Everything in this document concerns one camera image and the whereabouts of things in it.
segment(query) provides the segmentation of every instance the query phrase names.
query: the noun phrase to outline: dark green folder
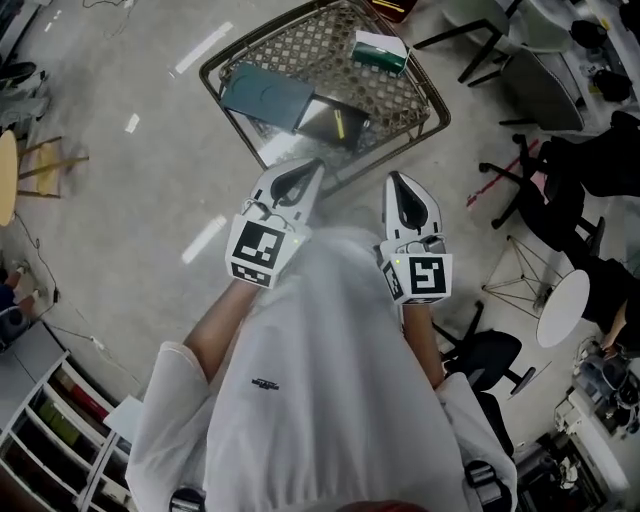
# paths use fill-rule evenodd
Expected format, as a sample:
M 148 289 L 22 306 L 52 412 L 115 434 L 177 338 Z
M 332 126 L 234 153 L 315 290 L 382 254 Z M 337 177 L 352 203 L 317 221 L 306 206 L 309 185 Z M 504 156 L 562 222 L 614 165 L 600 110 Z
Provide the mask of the dark green folder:
M 222 106 L 293 132 L 313 91 L 312 85 L 242 62 L 231 75 Z

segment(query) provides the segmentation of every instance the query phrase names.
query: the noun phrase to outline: white round table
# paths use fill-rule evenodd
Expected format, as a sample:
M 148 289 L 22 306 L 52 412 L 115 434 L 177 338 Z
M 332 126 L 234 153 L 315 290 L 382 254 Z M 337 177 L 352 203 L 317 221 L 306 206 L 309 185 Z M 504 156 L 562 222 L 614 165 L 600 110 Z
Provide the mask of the white round table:
M 536 337 L 541 347 L 553 347 L 578 324 L 589 299 L 589 276 L 574 270 L 558 283 L 544 305 Z

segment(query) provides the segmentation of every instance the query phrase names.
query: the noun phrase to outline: yellow pen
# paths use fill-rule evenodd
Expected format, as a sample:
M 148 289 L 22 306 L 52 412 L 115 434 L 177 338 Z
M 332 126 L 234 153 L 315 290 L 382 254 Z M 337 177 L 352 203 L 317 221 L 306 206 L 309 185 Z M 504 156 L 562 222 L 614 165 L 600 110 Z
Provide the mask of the yellow pen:
M 387 7 L 388 9 L 395 9 L 398 12 L 404 12 L 404 9 L 401 9 L 397 6 L 397 4 L 392 4 L 391 2 L 385 2 L 384 0 L 371 0 L 374 4 L 381 5 L 383 7 Z
M 336 117 L 336 123 L 338 125 L 338 138 L 344 139 L 344 126 L 342 125 L 342 114 L 339 110 L 334 110 L 333 115 Z

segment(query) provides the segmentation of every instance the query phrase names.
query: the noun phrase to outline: floor marking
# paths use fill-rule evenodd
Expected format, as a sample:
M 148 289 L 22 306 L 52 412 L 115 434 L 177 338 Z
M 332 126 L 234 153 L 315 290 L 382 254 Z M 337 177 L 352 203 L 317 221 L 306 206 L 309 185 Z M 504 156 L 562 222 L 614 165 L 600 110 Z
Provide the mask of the floor marking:
M 539 142 L 538 139 L 535 139 L 531 144 L 529 144 L 529 151 L 531 151 L 533 148 L 535 148 L 538 145 L 538 142 Z M 511 172 L 511 169 L 513 169 L 519 162 L 520 162 L 520 157 L 516 158 L 513 162 L 511 162 L 509 165 L 507 165 L 504 168 L 504 170 L 507 171 L 507 172 Z M 494 179 L 492 179 L 484 187 L 482 187 L 480 190 L 476 191 L 475 194 L 472 194 L 469 197 L 467 197 L 467 208 L 469 208 L 473 203 L 475 203 L 478 200 L 479 196 L 481 196 L 487 190 L 492 188 L 502 178 L 503 178 L 503 176 L 498 174 Z
M 124 129 L 124 131 L 133 133 L 133 131 L 136 129 L 136 126 L 138 126 L 139 122 L 140 122 L 140 117 L 138 116 L 138 114 L 132 114 L 132 116 L 129 118 L 129 122 L 127 123 L 127 126 Z
M 218 215 L 214 217 L 182 253 L 183 263 L 185 265 L 191 263 L 200 254 L 200 251 L 209 245 L 213 237 L 222 231 L 226 223 L 227 218 L 225 216 Z
M 202 57 L 207 50 L 222 39 L 232 28 L 233 24 L 228 21 L 220 25 L 220 27 L 214 30 L 209 37 L 191 50 L 184 59 L 178 62 L 176 65 L 176 72 L 180 75 L 184 73 L 191 64 Z

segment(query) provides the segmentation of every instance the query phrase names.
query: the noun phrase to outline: black logo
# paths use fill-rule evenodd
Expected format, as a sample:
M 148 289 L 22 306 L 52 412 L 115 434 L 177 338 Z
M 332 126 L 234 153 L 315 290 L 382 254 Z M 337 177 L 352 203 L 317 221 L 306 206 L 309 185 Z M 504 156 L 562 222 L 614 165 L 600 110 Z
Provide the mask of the black logo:
M 248 221 L 233 250 L 233 256 L 261 267 L 273 268 L 284 240 L 284 233 Z
M 280 386 L 275 382 L 270 382 L 264 379 L 252 379 L 251 384 L 255 384 L 261 389 L 275 389 L 275 390 L 280 389 Z

